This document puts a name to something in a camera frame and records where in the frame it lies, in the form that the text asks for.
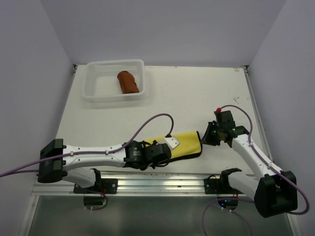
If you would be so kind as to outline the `brown towel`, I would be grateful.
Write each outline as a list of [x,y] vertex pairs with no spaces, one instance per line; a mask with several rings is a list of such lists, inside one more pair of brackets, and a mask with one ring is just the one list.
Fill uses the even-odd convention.
[[139,93],[135,78],[128,71],[121,71],[117,75],[123,94]]

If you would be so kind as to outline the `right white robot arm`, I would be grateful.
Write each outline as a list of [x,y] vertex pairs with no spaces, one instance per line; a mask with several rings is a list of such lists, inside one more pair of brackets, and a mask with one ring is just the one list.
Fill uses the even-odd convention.
[[205,193],[223,194],[239,191],[249,197],[264,218],[287,213],[298,207],[296,177],[275,165],[251,140],[244,126],[237,126],[230,111],[215,111],[216,120],[209,122],[202,143],[228,144],[249,166],[254,177],[239,168],[223,170],[219,178],[204,179]]

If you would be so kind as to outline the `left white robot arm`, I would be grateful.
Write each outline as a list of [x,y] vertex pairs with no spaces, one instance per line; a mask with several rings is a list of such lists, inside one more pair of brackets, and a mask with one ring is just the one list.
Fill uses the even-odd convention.
[[98,166],[145,170],[167,164],[171,151],[178,145],[175,137],[165,137],[152,144],[132,141],[111,147],[83,148],[64,145],[63,139],[54,139],[40,152],[38,182],[55,183],[61,180],[74,183],[91,193],[101,190],[102,180]]

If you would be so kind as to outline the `yellow towel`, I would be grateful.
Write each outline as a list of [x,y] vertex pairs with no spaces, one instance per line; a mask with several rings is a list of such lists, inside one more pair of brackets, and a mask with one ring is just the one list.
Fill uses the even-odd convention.
[[[175,134],[174,136],[180,141],[180,145],[171,151],[172,157],[169,163],[193,159],[201,155],[202,144],[198,131],[179,133]],[[156,140],[159,143],[163,138],[164,137],[161,136],[157,138],[146,139],[145,141],[152,144],[153,141]]]

